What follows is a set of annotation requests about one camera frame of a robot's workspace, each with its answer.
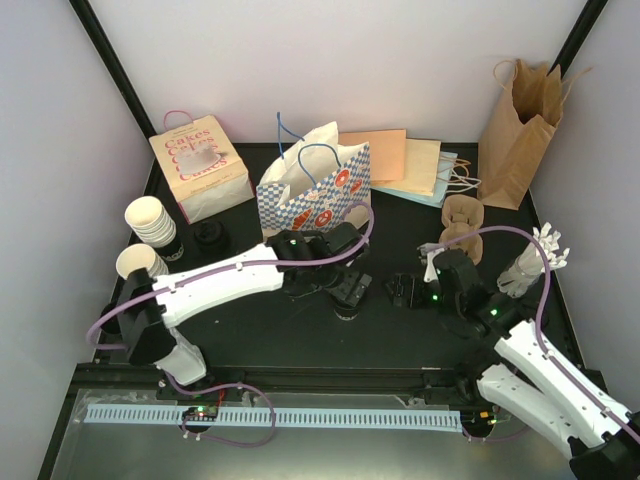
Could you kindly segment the blue checkered paper bag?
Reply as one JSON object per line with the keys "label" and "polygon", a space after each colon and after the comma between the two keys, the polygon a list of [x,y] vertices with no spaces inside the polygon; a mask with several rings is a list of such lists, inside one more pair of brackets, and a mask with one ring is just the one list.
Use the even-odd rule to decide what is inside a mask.
{"label": "blue checkered paper bag", "polygon": [[257,207],[265,238],[281,231],[327,232],[347,221],[359,228],[371,202],[370,146],[339,143],[335,121],[299,136],[282,123],[280,134],[296,139],[279,154],[256,187]]}

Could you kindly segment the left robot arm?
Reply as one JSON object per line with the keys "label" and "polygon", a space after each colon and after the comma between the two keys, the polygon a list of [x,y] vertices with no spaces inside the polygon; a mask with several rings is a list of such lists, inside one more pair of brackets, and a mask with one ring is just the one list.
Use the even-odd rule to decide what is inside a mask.
{"label": "left robot arm", "polygon": [[108,313],[118,322],[127,362],[165,371],[193,399],[207,397],[215,376],[198,346],[178,328],[214,307],[265,292],[290,297],[326,292],[337,308],[356,313],[371,283],[354,266],[368,240],[343,222],[327,232],[284,230],[230,259],[183,273],[152,277],[132,271],[122,303]]}

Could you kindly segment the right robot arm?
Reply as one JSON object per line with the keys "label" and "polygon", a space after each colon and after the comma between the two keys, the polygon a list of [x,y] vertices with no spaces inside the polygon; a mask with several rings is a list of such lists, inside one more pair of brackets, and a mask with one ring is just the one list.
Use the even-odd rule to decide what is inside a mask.
{"label": "right robot arm", "polygon": [[462,251],[435,250],[424,262],[424,274],[396,274],[384,288],[393,305],[435,309],[448,331],[480,342],[459,366],[457,396],[515,415],[578,479],[638,478],[639,415],[572,364],[513,299],[490,290]]}

